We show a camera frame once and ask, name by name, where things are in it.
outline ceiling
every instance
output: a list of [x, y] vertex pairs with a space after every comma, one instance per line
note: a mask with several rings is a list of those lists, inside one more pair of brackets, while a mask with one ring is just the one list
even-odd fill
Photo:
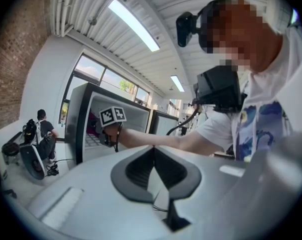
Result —
[[[154, 52], [108, 8], [112, 1], [51, 0], [52, 32], [63, 36], [60, 28], [64, 28], [64, 35], [68, 30], [71, 30], [67, 34], [70, 37], [81, 34], [84, 42], [94, 41], [100, 48], [99, 53], [118, 61], [117, 64], [123, 70], [146, 83], [161, 96], [191, 99], [191, 89], [197, 82], [197, 75], [218, 65], [220, 58], [214, 54], [205, 54], [196, 37], [191, 39], [187, 47], [178, 47], [176, 19], [186, 11], [196, 14], [212, 0], [120, 0], [160, 46], [160, 50]], [[275, 28], [282, 30], [283, 26], [288, 25], [290, 9], [283, 9], [278, 0], [247, 1], [256, 5], [266, 19], [274, 21], [271, 23]], [[97, 19], [96, 25], [89, 24], [90, 17]], [[238, 74], [239, 78], [245, 76], [243, 72]], [[172, 75], [178, 76], [185, 93], [178, 91], [170, 78]]]

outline ceiling light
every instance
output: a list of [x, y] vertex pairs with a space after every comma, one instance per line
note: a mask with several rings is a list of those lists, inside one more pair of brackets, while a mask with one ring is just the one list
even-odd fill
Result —
[[182, 86], [179, 78], [176, 75], [171, 75], [171, 79], [175, 83], [176, 87], [178, 88], [178, 90], [180, 92], [184, 92], [185, 91], [185, 89], [183, 89], [183, 86]]
[[160, 49], [156, 41], [149, 34], [144, 26], [137, 20], [137, 18], [126, 8], [119, 0], [113, 0], [108, 6], [114, 13], [116, 13], [128, 26], [142, 39], [142, 41], [149, 47], [151, 52]]

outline hand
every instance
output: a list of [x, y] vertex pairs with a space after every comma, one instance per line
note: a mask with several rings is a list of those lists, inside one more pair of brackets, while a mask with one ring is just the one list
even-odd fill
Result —
[[113, 123], [113, 124], [108, 125], [104, 128], [104, 132], [107, 135], [111, 136], [111, 141], [112, 142], [117, 141], [118, 128], [119, 128], [119, 125], [117, 123]]

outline vr headset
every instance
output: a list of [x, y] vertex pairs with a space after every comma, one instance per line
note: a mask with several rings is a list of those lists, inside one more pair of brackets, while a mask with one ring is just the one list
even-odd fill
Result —
[[177, 43], [180, 47], [186, 47], [192, 35], [198, 34], [200, 47], [207, 54], [213, 53], [214, 42], [212, 39], [213, 20], [219, 17], [220, 9], [231, 4], [231, 0], [214, 0], [205, 6], [197, 15], [187, 11], [176, 19]]
[[[212, 38], [214, 18], [219, 17], [221, 8], [231, 4], [231, 0], [214, 0], [205, 6], [197, 15], [184, 12], [176, 20], [177, 43], [186, 47], [192, 35], [198, 34], [202, 50], [212, 54], [215, 45]], [[220, 113], [237, 113], [242, 109], [246, 94], [240, 92], [237, 67], [228, 61], [226, 65], [216, 66], [197, 76], [193, 86], [195, 101], [192, 104], [214, 104], [214, 110]]]

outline man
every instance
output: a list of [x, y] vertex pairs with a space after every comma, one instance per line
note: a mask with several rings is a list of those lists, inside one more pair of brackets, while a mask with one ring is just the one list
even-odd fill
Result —
[[52, 163], [56, 159], [55, 149], [56, 149], [56, 139], [59, 137], [59, 133], [54, 129], [53, 125], [47, 121], [46, 112], [40, 109], [37, 112], [37, 119], [41, 125], [41, 137], [43, 140], [40, 141], [38, 152], [41, 160], [48, 158]]
[[[268, 149], [292, 133], [290, 122], [275, 97], [302, 61], [300, 30], [290, 27], [283, 35], [275, 32], [244, 0], [226, 2], [218, 9], [212, 24], [207, 25], [213, 48], [226, 54], [235, 65], [250, 70], [242, 111], [215, 112], [200, 127], [182, 137], [122, 129], [120, 143], [128, 148], [166, 145], [202, 155], [225, 152], [233, 144], [235, 159], [250, 161], [256, 150]], [[114, 126], [105, 131], [113, 137], [117, 134]]]

